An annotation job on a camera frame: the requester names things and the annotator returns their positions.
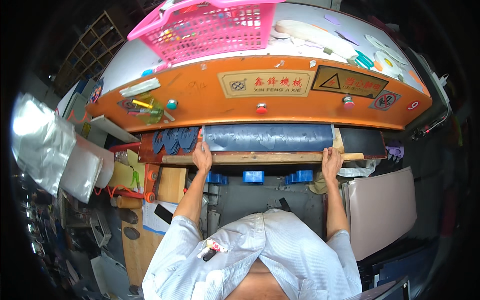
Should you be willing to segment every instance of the orange machine panel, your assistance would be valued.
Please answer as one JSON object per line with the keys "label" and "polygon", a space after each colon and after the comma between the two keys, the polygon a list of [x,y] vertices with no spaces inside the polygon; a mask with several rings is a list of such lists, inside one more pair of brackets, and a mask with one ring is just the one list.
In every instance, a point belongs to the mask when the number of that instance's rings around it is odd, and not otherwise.
{"label": "orange machine panel", "polygon": [[[151,95],[166,106],[160,122],[146,125],[127,115],[121,89],[156,77]],[[349,94],[354,106],[344,106]],[[229,122],[322,122],[404,129],[432,105],[415,88],[375,71],[306,57],[232,57],[192,63],[151,74],[101,96],[86,110],[105,115],[129,132]]]}

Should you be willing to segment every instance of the man's arm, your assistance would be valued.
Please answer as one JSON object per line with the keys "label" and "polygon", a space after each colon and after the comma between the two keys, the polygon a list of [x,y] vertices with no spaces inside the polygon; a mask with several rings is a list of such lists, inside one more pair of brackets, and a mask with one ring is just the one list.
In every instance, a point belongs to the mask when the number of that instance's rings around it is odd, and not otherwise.
{"label": "man's arm", "polygon": [[198,173],[181,199],[172,223],[158,246],[142,283],[144,298],[160,299],[156,290],[163,285],[201,241],[198,231],[205,178],[212,166],[212,155],[206,143],[197,143],[193,162]]}
{"label": "man's arm", "polygon": [[335,148],[325,148],[322,160],[322,173],[325,178],[328,191],[328,209],[327,209],[327,240],[336,232],[345,229],[350,233],[347,215],[342,203],[342,197],[338,191],[338,181],[336,175],[342,167],[343,159]]}
{"label": "man's arm", "polygon": [[328,190],[327,245],[337,253],[353,296],[361,293],[361,282],[357,262],[350,245],[350,226],[336,180],[342,163],[343,159],[338,150],[331,147],[324,149],[322,173]]}
{"label": "man's arm", "polygon": [[200,220],[200,211],[202,209],[202,197],[204,194],[205,179],[212,166],[212,154],[210,153],[208,144],[203,142],[197,143],[192,156],[193,163],[198,168],[198,173],[195,175],[192,184],[175,209],[173,217],[185,216],[198,225]]}

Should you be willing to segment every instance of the orange foam piece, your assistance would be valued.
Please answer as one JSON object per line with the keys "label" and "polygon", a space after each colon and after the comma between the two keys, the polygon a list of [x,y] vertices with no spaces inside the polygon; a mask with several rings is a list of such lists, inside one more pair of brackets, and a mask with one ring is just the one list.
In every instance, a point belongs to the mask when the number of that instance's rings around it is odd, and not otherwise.
{"label": "orange foam piece", "polygon": [[376,60],[373,62],[373,66],[374,66],[377,70],[379,70],[380,72],[384,69],[384,68],[382,67],[382,65],[381,65],[379,62],[377,62]]}
{"label": "orange foam piece", "polygon": [[418,82],[420,85],[421,85],[421,91],[427,95],[428,97],[430,97],[430,92],[428,91],[427,87],[423,84],[423,82],[420,80],[420,78],[412,71],[410,70],[408,72],[410,74],[410,76],[412,76],[412,78]]}

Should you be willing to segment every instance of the man's right hand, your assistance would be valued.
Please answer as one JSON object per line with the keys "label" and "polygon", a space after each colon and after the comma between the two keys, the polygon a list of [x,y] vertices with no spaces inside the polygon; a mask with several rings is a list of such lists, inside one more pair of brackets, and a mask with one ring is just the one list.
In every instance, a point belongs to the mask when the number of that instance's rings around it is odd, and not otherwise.
{"label": "man's right hand", "polygon": [[343,164],[343,158],[337,149],[330,147],[324,149],[324,157],[322,160],[322,173],[325,182],[336,182],[336,175],[340,171]]}
{"label": "man's right hand", "polygon": [[193,163],[197,166],[199,172],[207,174],[212,167],[212,153],[206,142],[198,142],[192,155]]}

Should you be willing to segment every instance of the red button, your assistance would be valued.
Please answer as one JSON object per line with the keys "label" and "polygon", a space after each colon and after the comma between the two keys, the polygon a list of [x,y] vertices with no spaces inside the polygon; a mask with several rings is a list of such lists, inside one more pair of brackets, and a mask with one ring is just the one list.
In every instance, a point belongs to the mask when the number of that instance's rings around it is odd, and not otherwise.
{"label": "red button", "polygon": [[266,113],[267,113],[267,109],[264,108],[264,107],[257,108],[257,113],[258,113],[258,114],[261,114],[261,115],[266,114]]}
{"label": "red button", "polygon": [[355,106],[355,103],[353,103],[353,102],[351,102],[351,101],[345,102],[345,103],[343,104],[343,107],[344,107],[345,109],[352,109],[354,106]]}

